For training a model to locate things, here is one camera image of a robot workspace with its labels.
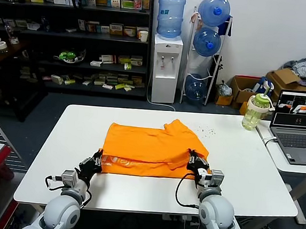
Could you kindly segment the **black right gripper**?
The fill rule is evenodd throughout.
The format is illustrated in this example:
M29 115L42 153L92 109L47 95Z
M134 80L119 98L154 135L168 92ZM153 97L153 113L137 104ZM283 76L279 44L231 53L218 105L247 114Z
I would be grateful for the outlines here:
M189 149L189 162L186 165L187 170L191 170L194 174L194 180L199 183L202 175L207 175L209 164L193 149Z

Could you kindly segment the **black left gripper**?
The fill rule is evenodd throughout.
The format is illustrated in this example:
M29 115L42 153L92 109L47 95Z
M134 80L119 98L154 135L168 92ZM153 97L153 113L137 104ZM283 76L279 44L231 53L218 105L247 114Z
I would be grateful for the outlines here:
M79 164L78 178L83 181L90 181L93 175L101 173L101 158L103 155L103 150L100 149L98 152L95 152L92 157L89 157Z

